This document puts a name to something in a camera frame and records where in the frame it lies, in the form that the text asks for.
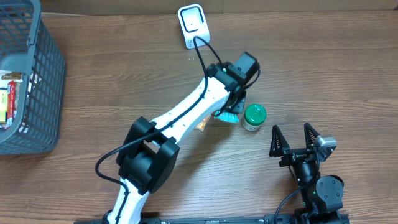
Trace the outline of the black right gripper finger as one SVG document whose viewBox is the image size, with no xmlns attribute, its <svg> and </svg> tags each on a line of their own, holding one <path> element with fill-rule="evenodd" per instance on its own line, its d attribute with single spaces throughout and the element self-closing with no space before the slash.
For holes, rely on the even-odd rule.
<svg viewBox="0 0 398 224">
<path fill-rule="evenodd" d="M 269 150 L 270 157 L 282 157 L 290 149 L 278 125 L 272 127 L 272 140 Z"/>
<path fill-rule="evenodd" d="M 306 148 L 318 147 L 316 138 L 320 135 L 310 123 L 304 124 Z"/>
</svg>

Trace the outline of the teal wet wipes pack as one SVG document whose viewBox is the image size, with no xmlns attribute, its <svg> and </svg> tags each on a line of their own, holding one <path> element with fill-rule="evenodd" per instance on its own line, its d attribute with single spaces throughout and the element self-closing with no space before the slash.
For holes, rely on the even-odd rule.
<svg viewBox="0 0 398 224">
<path fill-rule="evenodd" d="M 232 114 L 229 112 L 221 112 L 221 111 L 216 111 L 214 114 L 214 119 L 220 120 L 225 123 L 238 123 L 239 118 L 236 114 Z"/>
</svg>

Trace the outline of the green lid jar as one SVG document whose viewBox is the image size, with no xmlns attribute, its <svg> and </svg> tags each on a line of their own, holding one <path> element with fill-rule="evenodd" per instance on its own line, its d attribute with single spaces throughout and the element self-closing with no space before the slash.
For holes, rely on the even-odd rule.
<svg viewBox="0 0 398 224">
<path fill-rule="evenodd" d="M 267 111 L 260 104 L 249 105 L 243 114 L 241 124 L 247 131 L 257 131 L 266 120 Z"/>
</svg>

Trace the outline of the orange tissue pack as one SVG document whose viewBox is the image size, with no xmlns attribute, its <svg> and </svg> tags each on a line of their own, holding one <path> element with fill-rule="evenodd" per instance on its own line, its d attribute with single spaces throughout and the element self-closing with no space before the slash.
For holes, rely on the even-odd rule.
<svg viewBox="0 0 398 224">
<path fill-rule="evenodd" d="M 203 118 L 195 127 L 195 129 L 204 132 L 206 125 L 208 124 L 209 120 L 211 118 L 211 114 Z"/>
</svg>

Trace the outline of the beige snack pouch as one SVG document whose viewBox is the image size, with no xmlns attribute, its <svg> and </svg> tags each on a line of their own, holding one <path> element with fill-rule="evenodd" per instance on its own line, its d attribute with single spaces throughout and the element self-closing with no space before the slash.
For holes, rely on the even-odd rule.
<svg viewBox="0 0 398 224">
<path fill-rule="evenodd" d="M 8 71 L 8 70 L 1 70 L 0 74 L 1 74 L 1 80 L 22 82 L 22 73 L 21 72 L 12 72 L 12 71 Z"/>
</svg>

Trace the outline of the red snack stick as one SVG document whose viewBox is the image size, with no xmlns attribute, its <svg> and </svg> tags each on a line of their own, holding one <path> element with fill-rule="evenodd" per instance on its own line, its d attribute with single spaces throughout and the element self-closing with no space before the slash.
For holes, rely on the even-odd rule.
<svg viewBox="0 0 398 224">
<path fill-rule="evenodd" d="M 14 119 L 14 107 L 15 107 L 15 91 L 16 83 L 15 81 L 10 81 L 7 86 L 7 128 L 12 125 Z"/>
</svg>

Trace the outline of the yellow snack stick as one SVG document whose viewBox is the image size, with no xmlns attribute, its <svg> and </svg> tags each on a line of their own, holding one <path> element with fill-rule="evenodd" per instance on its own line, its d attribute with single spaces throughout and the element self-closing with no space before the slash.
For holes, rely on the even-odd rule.
<svg viewBox="0 0 398 224">
<path fill-rule="evenodd" d="M 8 104 L 8 94 L 7 90 L 0 89 L 0 122 L 5 123 L 7 120 L 7 104 Z"/>
</svg>

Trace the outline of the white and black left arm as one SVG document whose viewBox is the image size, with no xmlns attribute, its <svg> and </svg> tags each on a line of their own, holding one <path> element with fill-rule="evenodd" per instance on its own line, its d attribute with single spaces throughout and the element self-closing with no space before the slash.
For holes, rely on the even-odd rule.
<svg viewBox="0 0 398 224">
<path fill-rule="evenodd" d="M 231 111 L 246 96 L 249 80 L 258 64 L 243 62 L 211 64 L 200 84 L 177 106 L 149 121 L 133 122 L 122 146 L 103 156 L 116 156 L 119 195 L 103 223 L 139 223 L 142 208 L 171 175 L 179 144 L 208 115 Z"/>
</svg>

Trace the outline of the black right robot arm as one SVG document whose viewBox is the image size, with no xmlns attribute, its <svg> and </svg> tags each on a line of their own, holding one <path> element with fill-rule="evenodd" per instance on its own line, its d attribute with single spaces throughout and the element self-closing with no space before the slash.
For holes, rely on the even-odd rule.
<svg viewBox="0 0 398 224">
<path fill-rule="evenodd" d="M 272 127 L 269 150 L 271 157 L 279 157 L 279 166 L 287 167 L 298 189 L 286 196 L 277 207 L 273 222 L 277 223 L 283 205 L 300 193 L 303 207 L 289 217 L 289 223 L 349 223 L 343 208 L 343 180 L 337 175 L 321 176 L 320 165 L 335 151 L 337 141 L 333 136 L 322 136 L 310 123 L 304 124 L 305 147 L 291 149 L 277 125 Z"/>
</svg>

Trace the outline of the white barcode scanner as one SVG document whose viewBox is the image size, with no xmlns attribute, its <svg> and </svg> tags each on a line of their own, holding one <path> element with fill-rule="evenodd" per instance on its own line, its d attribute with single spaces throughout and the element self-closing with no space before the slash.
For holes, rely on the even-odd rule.
<svg viewBox="0 0 398 224">
<path fill-rule="evenodd" d="M 199 4 L 191 4 L 181 7 L 178 10 L 177 15 L 187 49 L 194 48 L 193 38 L 195 36 L 199 36 L 204 40 L 197 40 L 198 47 L 203 46 L 205 42 L 210 41 L 210 31 L 205 18 L 205 13 Z"/>
</svg>

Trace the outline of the grey plastic mesh basket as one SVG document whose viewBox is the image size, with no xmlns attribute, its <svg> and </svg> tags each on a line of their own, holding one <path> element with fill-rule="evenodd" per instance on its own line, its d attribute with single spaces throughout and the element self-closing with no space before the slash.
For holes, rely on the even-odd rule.
<svg viewBox="0 0 398 224">
<path fill-rule="evenodd" d="M 22 73 L 12 125 L 1 127 L 1 154 L 51 151 L 59 136 L 66 63 L 39 1 L 1 1 L 1 70 Z"/>
</svg>

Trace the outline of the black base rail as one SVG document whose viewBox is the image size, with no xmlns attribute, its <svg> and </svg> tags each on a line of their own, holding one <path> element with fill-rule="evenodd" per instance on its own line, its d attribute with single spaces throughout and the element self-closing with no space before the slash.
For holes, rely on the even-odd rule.
<svg viewBox="0 0 398 224">
<path fill-rule="evenodd" d="M 329 216 L 331 221 L 321 221 L 319 218 L 315 219 L 311 223 L 342 223 L 350 224 L 351 221 L 348 215 L 340 215 L 341 220 L 338 217 Z M 90 220 L 90 221 L 77 221 L 74 224 L 102 224 L 105 221 L 102 220 Z M 160 218 L 142 218 L 140 224 L 273 224 L 274 215 L 264 215 L 263 217 L 250 217 L 250 218 L 186 218 L 186 219 L 160 219 Z M 278 215 L 278 224 L 294 224 L 294 223 L 305 223 L 299 222 L 293 215 Z"/>
</svg>

